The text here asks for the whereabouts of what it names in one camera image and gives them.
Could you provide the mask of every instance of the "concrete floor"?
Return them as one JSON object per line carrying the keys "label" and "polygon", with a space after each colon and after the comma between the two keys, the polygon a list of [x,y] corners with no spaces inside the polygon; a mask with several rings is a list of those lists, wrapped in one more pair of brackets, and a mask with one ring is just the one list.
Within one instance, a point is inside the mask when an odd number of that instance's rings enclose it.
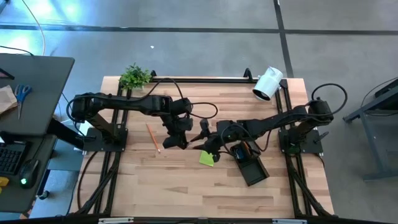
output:
{"label": "concrete floor", "polygon": [[[26,2],[43,24],[278,28],[271,0]],[[280,7],[286,29],[398,30],[397,0],[280,0]],[[20,1],[12,0],[0,14],[1,24],[32,25],[34,21]],[[279,34],[45,31],[45,36],[46,55],[76,59],[64,91],[69,99],[77,93],[99,91],[105,75],[119,75],[134,62],[156,70],[158,75],[240,77],[246,67],[260,75],[269,65],[286,71]],[[41,35],[35,30],[0,30],[0,44],[34,54],[42,51]],[[323,147],[335,213],[345,218],[396,222],[398,179],[362,181],[362,175],[375,171],[363,127],[359,121],[347,125],[341,119],[359,107],[372,87],[397,76],[398,35],[287,35],[287,44],[294,77],[304,78],[309,93],[322,83],[335,82],[349,95],[334,122],[320,128],[330,132]],[[318,94],[332,108],[343,100],[334,88]],[[61,100],[60,104],[64,111],[66,102]],[[49,187],[57,188],[53,185],[57,181],[49,182]],[[58,189],[68,195],[72,188]],[[59,214],[60,210],[51,212],[45,203],[63,206],[68,203],[66,198],[42,201],[33,216],[44,216],[44,210],[49,216]]]}

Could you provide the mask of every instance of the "computer mouse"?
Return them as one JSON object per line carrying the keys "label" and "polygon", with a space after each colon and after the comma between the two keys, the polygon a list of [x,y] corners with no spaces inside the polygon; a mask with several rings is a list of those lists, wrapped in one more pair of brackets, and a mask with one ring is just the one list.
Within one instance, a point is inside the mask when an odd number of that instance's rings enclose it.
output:
{"label": "computer mouse", "polygon": [[19,170],[19,185],[23,189],[32,188],[37,179],[39,161],[37,159],[26,160]]}

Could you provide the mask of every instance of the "keyboard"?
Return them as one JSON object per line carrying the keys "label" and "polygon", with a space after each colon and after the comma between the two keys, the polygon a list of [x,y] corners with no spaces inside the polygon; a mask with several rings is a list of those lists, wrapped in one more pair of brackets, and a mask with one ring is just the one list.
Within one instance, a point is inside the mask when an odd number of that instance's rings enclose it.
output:
{"label": "keyboard", "polygon": [[27,153],[26,144],[8,144],[5,147],[0,146],[0,175],[15,175]]}

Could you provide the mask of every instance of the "scissors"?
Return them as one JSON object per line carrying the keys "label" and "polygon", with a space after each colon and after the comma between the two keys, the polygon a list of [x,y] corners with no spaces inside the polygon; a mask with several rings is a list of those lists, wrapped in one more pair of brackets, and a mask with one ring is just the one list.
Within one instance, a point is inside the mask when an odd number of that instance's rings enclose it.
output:
{"label": "scissors", "polygon": [[18,119],[21,117],[21,110],[22,110],[22,103],[25,100],[25,97],[32,91],[32,87],[30,85],[21,85],[18,84],[18,86],[15,88],[14,94],[17,98],[18,101]]}

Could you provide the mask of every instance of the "green plant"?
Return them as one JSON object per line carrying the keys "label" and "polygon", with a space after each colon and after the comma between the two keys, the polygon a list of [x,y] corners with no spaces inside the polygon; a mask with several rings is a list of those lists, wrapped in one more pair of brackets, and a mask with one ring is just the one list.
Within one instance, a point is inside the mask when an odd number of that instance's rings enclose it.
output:
{"label": "green plant", "polygon": [[133,88],[140,88],[146,83],[149,83],[151,75],[148,69],[143,71],[136,63],[126,68],[126,72],[122,74],[119,81],[122,83],[123,90],[132,90]]}

